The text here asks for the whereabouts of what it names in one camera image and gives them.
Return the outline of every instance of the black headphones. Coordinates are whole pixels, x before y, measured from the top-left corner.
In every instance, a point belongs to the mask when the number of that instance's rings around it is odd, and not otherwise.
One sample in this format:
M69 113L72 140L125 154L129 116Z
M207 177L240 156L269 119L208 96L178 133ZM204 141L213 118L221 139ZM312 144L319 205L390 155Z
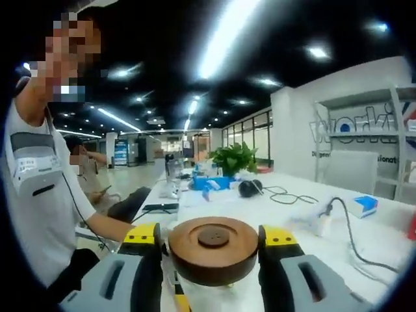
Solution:
M243 181L239 185L239 193L241 197L249 198L256 194L263 194L263 184L259 180Z

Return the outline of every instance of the shelving unit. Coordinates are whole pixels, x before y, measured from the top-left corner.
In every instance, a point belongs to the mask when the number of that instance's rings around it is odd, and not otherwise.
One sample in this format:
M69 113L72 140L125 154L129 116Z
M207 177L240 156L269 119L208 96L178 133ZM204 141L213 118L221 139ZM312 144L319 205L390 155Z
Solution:
M404 181L405 165L408 157L406 155L406 139L416 138L416 132L407 131L404 125L404 119L402 114L401 104L403 101L416 101L416 87L394 87L383 88L379 90L373 90L363 92L360 94L353 94L350 96L338 97L335 99L329 99L327 101L321 101L315 103L315 150L317 155L320 155L320 140L322 136L330 138L330 146L332 150L333 139L336 138L353 138L353 137L397 137L398 139L398 174L397 179L391 179L387 177L378 177L377 181L388 185L394 185L395 188L395 200L399 200L402 194L403 186L415 187L416 183L408 183ZM392 113L395 118L396 130L394 131L362 131L362 132L332 132L333 125L330 120L330 112L339 109L351 109L354 107L360 107L365 105L372 105L377 103L390 102ZM326 107L328 115L326 120L322 119L319 114L319 105ZM325 133L321 133L321 123L325 121L328 125ZM319 180L319 159L315 160L315 181Z

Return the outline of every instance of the black pants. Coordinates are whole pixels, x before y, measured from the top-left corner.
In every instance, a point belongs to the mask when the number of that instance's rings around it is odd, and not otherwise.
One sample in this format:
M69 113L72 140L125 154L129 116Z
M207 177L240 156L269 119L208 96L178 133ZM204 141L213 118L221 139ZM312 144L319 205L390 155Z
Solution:
M131 193L125 200L114 204L108 211L107 216L123 222L131 223L140 206L146 200L151 189L140 187L134 193Z
M77 249L74 251L70 265L48 287L48 297L52 302L59 303L72 291L80 291L82 278L98 262L99 259L92 250Z

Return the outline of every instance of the phone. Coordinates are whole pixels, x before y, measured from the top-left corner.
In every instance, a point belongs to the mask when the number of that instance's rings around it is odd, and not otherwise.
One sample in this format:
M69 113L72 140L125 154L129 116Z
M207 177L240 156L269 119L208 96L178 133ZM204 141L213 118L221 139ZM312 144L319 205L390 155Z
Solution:
M178 203L160 203L157 205L146 205L143 207L143 211L157 211L158 213L166 212L166 213L176 213L179 210Z
M106 193L106 191L109 189L109 188L111 188L111 185L110 186L108 186L108 187L106 187L106 188L104 188L100 193Z

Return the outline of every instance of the white table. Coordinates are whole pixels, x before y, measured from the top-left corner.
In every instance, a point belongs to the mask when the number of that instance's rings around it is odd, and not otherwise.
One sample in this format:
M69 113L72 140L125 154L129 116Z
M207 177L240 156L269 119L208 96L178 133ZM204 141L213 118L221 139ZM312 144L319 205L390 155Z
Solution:
M321 203L328 202L334 196L343 199L362 196L358 192L277 173L261 174L258 175L258 179L265 187L279 185L288 190L289 193L298 196L303 194L313 196ZM159 198L162 187L163 182L158 182L155 185L137 215L142 214L142 208L147 204L176 202L175 200ZM257 230L261 224L286 226L291 218L305 215L313 207L313 205L302 201L298 201L294 205L276 203L270 200L267 191L265 191L264 196L243 199L238 196L236 190L225 190L215 194L212 197L212 202L209 203L202 199L200 193L195 191L183 193L179 201L179 212L177 214L179 223L202 216L226 216L242 220ZM285 198L279 197L278 200L284 201ZM378 200L376 214L362 220L350 214L352 233L357 248L364 258L397 267L400 263L406 263L413 248L412 242L406 238L405 232L415 208L383 198ZM316 237L307 231L296 228L296 226L292 228L292 232L305 253L313 254L324 261L344 278L346 285L352 291L376 304L394 284L397 275L386 269L373 266L364 268L365 272L370 274L369 276L363 274L363 271L360 272L357 266L354 265L354 257L351 256L352 251L348 247L349 238L343 214L341 206L335 203L333 215L338 223L334 223L335 225L331 227L331 237ZM135 224L160 222L162 226L166 226L175 218L175 216L169 214L147 214L137 220ZM235 284L232 304L242 302L239 311L263 310L257 279L258 270L259 265L256 263L252 274ZM197 304L206 304L203 296L198 294L207 293L212 296L215 294L209 294L209 291L218 291L212 288L200 287L203 291L198 290L197 294L195 286L191 287L186 283L183 288L185 294L191 292L192 297L196 297ZM164 296L168 296L166 292L162 294L162 297ZM230 303L228 301L227 298L216 300L215 307L211 306L203 310L211 309L213 311L212 308L215 308L217 311L225 311L229 309ZM173 304L171 299L162 298L162 311L172 311L172 306L170 306L170 309L168 306L164 308L164 302L168 302L166 303L168 305Z

